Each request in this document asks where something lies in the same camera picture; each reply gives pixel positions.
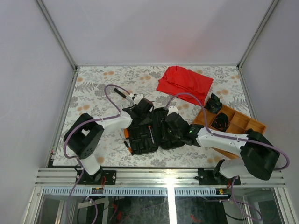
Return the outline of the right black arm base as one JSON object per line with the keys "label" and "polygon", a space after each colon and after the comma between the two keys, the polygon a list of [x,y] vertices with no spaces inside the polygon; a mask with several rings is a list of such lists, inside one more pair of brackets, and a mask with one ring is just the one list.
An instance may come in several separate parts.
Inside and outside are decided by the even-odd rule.
{"label": "right black arm base", "polygon": [[241,170],[232,160],[220,160],[214,168],[198,168],[195,180],[204,186],[230,185],[233,178],[241,174]]}

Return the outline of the large orange handled screwdriver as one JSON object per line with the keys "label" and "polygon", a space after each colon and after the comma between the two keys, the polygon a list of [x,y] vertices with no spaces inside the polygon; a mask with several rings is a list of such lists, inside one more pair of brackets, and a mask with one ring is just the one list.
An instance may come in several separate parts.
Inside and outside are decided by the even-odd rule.
{"label": "large orange handled screwdriver", "polygon": [[148,126],[149,133],[150,133],[150,138],[153,144],[155,144],[155,137],[154,137],[154,131],[151,125]]}

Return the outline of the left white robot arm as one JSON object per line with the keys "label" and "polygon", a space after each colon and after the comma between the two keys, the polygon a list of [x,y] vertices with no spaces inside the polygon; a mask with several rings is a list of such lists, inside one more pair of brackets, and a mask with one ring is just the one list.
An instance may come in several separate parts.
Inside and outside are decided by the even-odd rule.
{"label": "left white robot arm", "polygon": [[86,179],[97,184],[102,180],[101,166],[95,156],[95,149],[102,135],[129,128],[131,124],[144,120],[153,103],[146,98],[135,101],[136,103],[124,108],[116,115],[95,119],[88,113],[80,115],[76,122],[64,136],[64,153],[69,148],[75,153],[81,167],[85,170]]}

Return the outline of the small orange black screwdriver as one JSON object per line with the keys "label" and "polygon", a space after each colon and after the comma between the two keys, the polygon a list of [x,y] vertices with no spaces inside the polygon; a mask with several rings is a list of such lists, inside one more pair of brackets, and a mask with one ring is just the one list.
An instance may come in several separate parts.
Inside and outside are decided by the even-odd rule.
{"label": "small orange black screwdriver", "polygon": [[128,144],[126,141],[124,141],[123,143],[125,144],[126,148],[129,150],[130,154],[133,156],[133,155],[134,155],[134,152],[133,152],[132,149],[130,148],[129,144]]}

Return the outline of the black plastic tool case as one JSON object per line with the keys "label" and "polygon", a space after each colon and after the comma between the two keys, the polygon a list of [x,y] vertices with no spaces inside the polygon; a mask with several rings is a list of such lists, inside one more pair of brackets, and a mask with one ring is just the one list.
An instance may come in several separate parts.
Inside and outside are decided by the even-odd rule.
{"label": "black plastic tool case", "polygon": [[[159,148],[170,150],[180,148],[185,143],[169,133],[168,126],[165,122],[168,111],[161,108],[156,108],[149,112],[149,116],[137,123],[133,121],[128,129],[129,146],[136,155],[149,154],[156,152]],[[155,144],[152,143],[148,126],[151,125],[154,131]]]}

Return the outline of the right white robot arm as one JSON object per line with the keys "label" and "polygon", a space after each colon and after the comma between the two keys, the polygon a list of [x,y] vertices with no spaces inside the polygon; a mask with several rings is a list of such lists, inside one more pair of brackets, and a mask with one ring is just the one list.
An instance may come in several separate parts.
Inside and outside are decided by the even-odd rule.
{"label": "right white robot arm", "polygon": [[280,156],[273,145],[256,131],[232,134],[203,125],[190,125],[175,112],[167,115],[165,122],[169,133],[187,145],[216,148],[238,156],[237,159],[224,160],[217,164],[213,179],[218,184],[224,184],[229,178],[243,174],[251,174],[267,181]]}

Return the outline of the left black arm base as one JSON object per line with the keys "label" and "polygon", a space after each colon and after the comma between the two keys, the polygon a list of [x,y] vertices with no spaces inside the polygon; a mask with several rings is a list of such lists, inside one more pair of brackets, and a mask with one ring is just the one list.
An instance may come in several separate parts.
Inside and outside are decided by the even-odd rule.
{"label": "left black arm base", "polygon": [[90,175],[84,171],[82,177],[78,181],[79,185],[115,185],[116,184],[116,170],[100,170],[95,175]]}

